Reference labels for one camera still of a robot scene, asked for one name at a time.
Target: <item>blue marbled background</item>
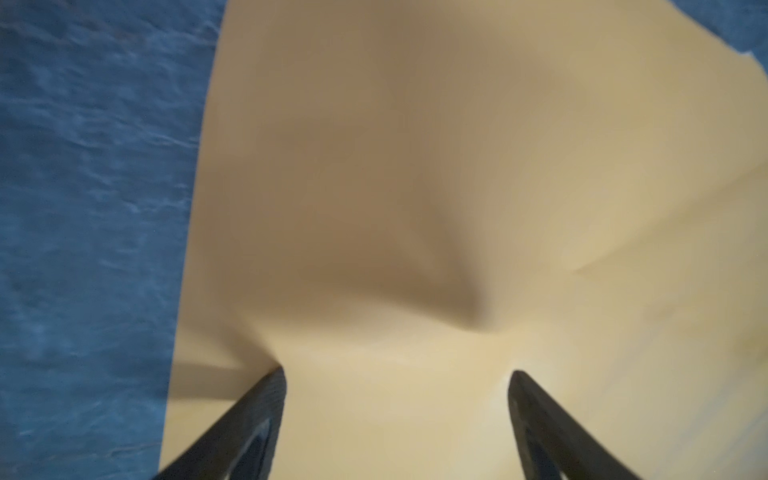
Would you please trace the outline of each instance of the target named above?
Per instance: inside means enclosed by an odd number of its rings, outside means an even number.
[[[157,468],[225,0],[0,0],[0,478]],[[768,0],[677,0],[768,65]]]

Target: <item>blue textured fabric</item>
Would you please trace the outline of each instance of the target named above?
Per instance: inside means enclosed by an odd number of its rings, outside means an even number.
[[[0,2],[0,478],[157,469],[223,0]]]
[[[751,53],[768,71],[768,0],[674,0],[734,50]]]

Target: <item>blue surface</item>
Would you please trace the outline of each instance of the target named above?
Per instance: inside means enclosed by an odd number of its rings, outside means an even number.
[[[157,469],[223,0],[0,2],[0,478]]]

